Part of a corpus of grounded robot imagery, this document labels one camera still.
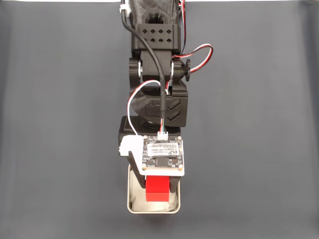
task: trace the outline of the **gray surface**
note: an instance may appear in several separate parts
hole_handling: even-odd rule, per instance
[[[187,4],[187,49],[209,42],[215,52],[188,84],[173,216],[126,209],[117,132],[130,36],[118,5],[2,2],[1,14],[1,239],[319,237],[299,2]]]

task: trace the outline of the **white connector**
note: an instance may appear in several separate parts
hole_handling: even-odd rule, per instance
[[[158,131],[158,140],[168,140],[168,132]]]
[[[120,5],[120,12],[122,12],[122,10],[125,10],[126,17],[130,17],[130,14],[132,12],[130,0],[125,0],[125,4]]]

